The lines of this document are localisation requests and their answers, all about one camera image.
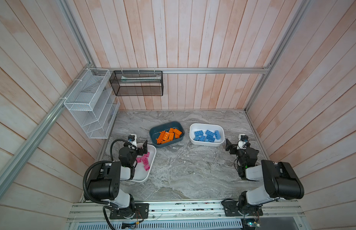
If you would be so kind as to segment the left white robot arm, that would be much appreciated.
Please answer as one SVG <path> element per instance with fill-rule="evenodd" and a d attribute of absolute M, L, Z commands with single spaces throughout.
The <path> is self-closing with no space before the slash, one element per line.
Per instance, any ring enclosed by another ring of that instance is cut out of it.
<path fill-rule="evenodd" d="M 83 190 L 86 200 L 97 204 L 106 205 L 111 209 L 135 210 L 135 201 L 131 194 L 120 189 L 120 182 L 132 180 L 137 167 L 137 157 L 148 153 L 148 144 L 145 141 L 141 147 L 129 140 L 117 139 L 111 144 L 111 148 L 117 142 L 123 142 L 119 150 L 118 160 L 99 161 L 92 164 L 83 177 Z"/>

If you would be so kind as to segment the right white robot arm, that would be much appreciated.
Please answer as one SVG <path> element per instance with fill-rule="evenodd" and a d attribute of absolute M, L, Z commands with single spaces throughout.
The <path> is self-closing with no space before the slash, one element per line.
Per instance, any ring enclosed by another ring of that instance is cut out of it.
<path fill-rule="evenodd" d="M 292 166 L 286 162 L 275 163 L 271 160 L 262 160 L 257 165 L 259 151 L 250 146 L 248 136 L 241 135 L 237 144 L 226 139 L 226 151 L 236 156 L 235 169 L 241 179 L 263 182 L 256 189 L 241 193 L 236 202 L 240 214 L 245 216 L 258 212 L 264 204 L 281 198 L 303 198 L 304 187 Z"/>

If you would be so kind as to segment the long orange lego stack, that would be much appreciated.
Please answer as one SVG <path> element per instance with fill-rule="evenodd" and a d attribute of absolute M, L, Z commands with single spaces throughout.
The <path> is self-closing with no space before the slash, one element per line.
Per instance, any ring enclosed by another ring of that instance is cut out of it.
<path fill-rule="evenodd" d="M 161 142 L 167 140 L 168 137 L 169 133 L 166 131 L 161 131 L 159 137 L 157 138 L 157 144 L 161 144 Z"/>

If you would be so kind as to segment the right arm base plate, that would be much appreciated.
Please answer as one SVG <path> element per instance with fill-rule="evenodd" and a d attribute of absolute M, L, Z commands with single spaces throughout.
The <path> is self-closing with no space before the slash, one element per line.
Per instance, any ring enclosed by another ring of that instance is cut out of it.
<path fill-rule="evenodd" d="M 226 199 L 221 201 L 226 217 L 239 216 L 263 216 L 263 211 L 260 206 L 251 206 L 242 204 L 240 201 Z"/>

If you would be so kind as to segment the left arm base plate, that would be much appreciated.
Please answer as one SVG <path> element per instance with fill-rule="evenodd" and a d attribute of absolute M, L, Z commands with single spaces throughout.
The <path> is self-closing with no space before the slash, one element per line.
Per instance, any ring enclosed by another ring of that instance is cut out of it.
<path fill-rule="evenodd" d="M 130 205 L 128 208 L 112 211 L 110 219 L 142 220 L 148 218 L 148 213 L 149 203 L 135 203 L 134 205 Z"/>

